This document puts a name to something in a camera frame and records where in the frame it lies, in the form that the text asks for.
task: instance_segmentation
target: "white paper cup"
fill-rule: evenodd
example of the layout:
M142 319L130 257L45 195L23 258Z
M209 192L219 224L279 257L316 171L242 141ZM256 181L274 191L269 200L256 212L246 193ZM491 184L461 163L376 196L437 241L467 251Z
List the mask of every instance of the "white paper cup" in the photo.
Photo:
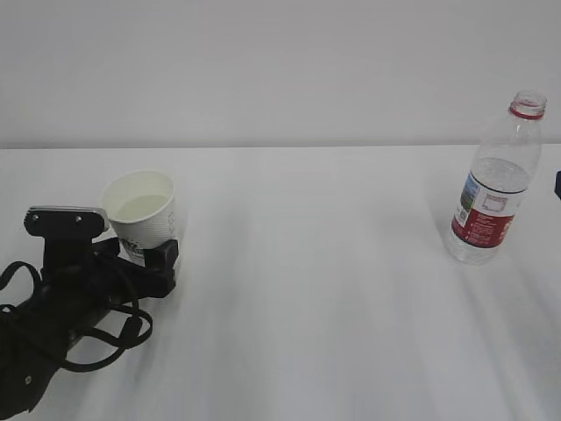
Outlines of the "white paper cup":
M103 192L102 207L131 261L144 265L144 249L175 239L174 182L157 171L117 178Z

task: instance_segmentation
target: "table surface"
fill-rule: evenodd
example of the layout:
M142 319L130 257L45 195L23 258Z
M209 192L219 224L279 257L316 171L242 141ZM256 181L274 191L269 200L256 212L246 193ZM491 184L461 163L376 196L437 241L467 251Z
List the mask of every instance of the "table surface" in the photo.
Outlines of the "table surface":
M544 147L505 245L480 268L441 241L474 151L1 151L2 267L40 266L29 206L97 205L138 168L174 177L186 227L178 288L143 302L152 338L100 372L59 372L15 419L561 419L561 146ZM3 303L29 293L16 279ZM108 351L88 339L69 358Z

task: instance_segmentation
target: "water in cup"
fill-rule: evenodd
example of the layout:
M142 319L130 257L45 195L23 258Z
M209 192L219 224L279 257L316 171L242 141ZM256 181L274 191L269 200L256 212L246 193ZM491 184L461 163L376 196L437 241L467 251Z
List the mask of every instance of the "water in cup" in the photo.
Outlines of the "water in cup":
M140 196L125 203L117 212L116 219L121 221L134 221L146 218L162 208L168 198L164 196Z

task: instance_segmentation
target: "water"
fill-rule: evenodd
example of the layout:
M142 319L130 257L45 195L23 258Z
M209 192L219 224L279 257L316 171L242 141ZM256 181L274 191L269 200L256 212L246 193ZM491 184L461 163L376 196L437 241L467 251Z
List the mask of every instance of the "water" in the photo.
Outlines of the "water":
M483 158L475 161L472 172L482 184L505 193L524 191L528 188L530 182L530 177L523 168L513 162L499 158ZM487 263L497 254L499 249L498 246L493 248L471 246L459 239L451 226L444 238L444 244L456 259L473 265Z
M119 212L117 212L116 219L120 221L135 221L146 218L162 208L166 202L167 197L164 196L136 197L123 205Z

